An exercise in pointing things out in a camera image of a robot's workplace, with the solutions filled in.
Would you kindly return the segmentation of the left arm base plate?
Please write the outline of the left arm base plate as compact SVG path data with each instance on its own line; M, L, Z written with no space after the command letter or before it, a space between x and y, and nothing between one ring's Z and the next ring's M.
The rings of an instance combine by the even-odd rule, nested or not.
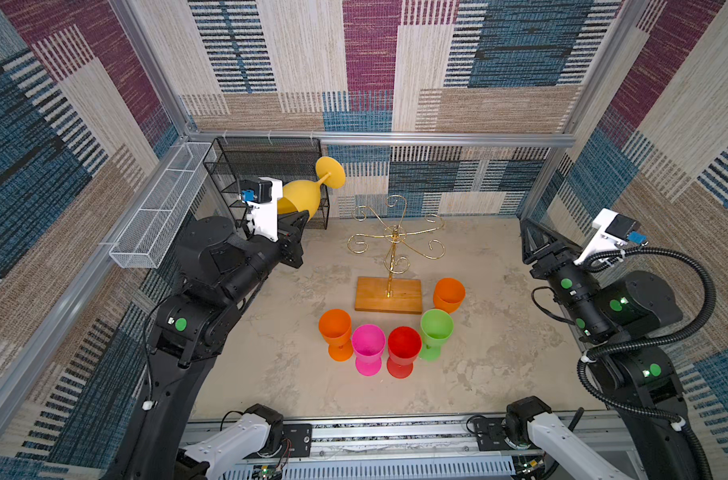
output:
M281 449L274 457L308 458L311 455L312 440L311 423L285 423L281 434Z

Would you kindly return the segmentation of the orange front wine glass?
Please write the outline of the orange front wine glass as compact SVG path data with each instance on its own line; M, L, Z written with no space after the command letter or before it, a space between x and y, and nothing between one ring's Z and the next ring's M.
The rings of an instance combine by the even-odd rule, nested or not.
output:
M333 360L345 362L353 356L353 324L348 312L342 309L325 312L319 321L319 331L328 344L328 354Z

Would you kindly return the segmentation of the green plastic wine glass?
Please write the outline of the green plastic wine glass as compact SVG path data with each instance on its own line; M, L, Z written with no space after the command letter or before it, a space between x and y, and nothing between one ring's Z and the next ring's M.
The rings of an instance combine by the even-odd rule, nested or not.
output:
M454 332L454 320L444 310L431 309L423 314L420 331L423 347L419 356L425 361L435 361Z

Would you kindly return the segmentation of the red plastic wine glass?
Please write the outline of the red plastic wine glass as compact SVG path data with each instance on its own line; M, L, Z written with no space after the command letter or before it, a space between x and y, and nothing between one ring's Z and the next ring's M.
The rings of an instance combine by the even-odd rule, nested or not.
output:
M415 329L408 326L394 329L387 339L387 369L390 375L397 379L409 377L422 345L422 338Z

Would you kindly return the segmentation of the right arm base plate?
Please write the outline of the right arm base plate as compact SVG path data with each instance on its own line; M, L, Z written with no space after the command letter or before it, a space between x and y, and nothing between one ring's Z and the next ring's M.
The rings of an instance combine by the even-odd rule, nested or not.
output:
M529 438L528 422L529 418L519 415L473 415L466 420L465 428L476 438L480 451L529 450L534 444Z

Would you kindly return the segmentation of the orange wine glass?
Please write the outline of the orange wine glass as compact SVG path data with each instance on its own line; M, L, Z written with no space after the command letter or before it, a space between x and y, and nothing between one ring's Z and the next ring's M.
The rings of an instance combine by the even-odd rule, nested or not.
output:
M454 278L443 278L436 284L433 296L434 306L449 314L462 305L466 297L465 286Z
M345 362L353 356L353 324L348 312L342 309L325 312L319 321L319 331L328 344L328 354L333 360Z

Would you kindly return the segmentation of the pink plastic wine glass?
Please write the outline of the pink plastic wine glass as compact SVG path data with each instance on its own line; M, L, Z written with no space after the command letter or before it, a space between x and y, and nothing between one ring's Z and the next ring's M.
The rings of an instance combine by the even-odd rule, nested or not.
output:
M352 336L355 367L363 376L374 376L382 368L382 356L386 346L384 331L373 324L358 327Z

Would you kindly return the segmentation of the yellow plastic wine glass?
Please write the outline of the yellow plastic wine glass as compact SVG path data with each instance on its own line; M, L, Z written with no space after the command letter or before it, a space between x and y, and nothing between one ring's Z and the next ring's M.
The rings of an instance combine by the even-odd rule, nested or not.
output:
M322 187L339 189L346 182L343 166L329 156L317 160L315 172L315 181L295 180L283 187L283 197L278 202L279 215L307 211L313 218L321 205Z

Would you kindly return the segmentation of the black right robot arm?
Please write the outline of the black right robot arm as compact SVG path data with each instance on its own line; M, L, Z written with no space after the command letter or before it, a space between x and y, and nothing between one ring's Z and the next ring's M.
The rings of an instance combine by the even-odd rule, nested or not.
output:
M589 343L577 362L578 380L594 398L618 412L651 479L710 479L707 454L695 433L683 384L664 346L692 337L714 313L717 290L707 269L691 256L649 245L637 220L603 209L586 246L534 220L520 222L522 260L530 274ZM703 287L702 305L689 323L662 277L645 270L607 286L596 276L637 256L657 256L691 268ZM674 324L680 329L657 332Z

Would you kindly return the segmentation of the orange back wine glass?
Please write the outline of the orange back wine glass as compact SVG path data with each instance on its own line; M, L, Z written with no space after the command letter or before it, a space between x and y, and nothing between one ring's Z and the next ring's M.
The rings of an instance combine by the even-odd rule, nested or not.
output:
M466 297L465 286L454 278L443 278L436 284L433 296L434 306L449 314L462 305Z

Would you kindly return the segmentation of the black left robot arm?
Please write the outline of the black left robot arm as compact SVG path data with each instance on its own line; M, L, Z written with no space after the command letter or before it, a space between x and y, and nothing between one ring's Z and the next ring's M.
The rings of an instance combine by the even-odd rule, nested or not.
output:
M187 225L176 246L181 284L152 313L145 340L149 377L141 387L108 479L218 479L235 462L281 445L283 417L257 405L196 445L180 443L195 401L242 319L279 264L299 268L308 211L278 215L278 236L239 237L229 217Z

